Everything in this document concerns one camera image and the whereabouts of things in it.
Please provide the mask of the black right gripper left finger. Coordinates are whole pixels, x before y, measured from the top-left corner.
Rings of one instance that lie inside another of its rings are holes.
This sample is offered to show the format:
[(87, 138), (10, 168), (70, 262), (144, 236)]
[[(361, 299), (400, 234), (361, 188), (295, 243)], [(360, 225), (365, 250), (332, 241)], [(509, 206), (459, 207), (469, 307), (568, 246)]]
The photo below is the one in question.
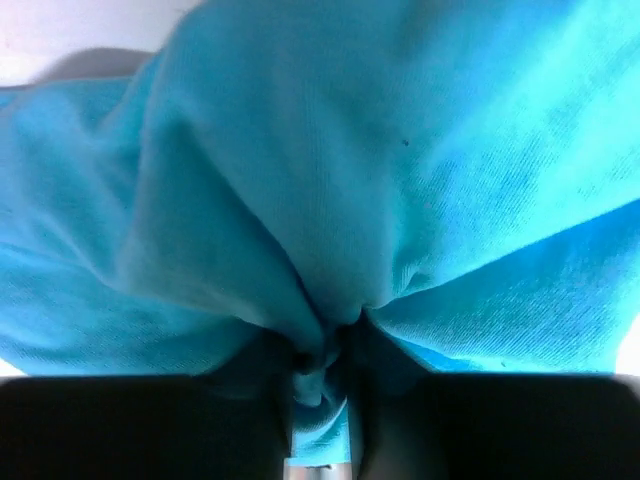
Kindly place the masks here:
[(200, 375), (6, 378), (5, 479), (279, 479), (293, 351), (261, 334)]

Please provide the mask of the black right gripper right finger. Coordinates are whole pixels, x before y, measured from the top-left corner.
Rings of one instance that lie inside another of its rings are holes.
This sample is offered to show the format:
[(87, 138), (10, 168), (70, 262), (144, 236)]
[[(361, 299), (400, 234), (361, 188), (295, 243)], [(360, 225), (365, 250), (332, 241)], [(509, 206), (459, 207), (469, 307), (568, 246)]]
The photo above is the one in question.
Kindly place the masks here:
[(355, 479), (635, 479), (639, 381), (437, 373), (368, 319), (339, 332)]

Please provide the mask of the turquoise shirt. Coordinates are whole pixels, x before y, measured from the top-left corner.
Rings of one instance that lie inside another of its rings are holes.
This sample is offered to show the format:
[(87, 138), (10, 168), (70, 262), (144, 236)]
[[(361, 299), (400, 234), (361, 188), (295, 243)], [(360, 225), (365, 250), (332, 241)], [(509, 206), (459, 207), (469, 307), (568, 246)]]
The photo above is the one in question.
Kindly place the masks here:
[(348, 457), (337, 332), (612, 373), (639, 315), (635, 1), (207, 1), (132, 73), (1, 93), (1, 356), (201, 374), (284, 335)]

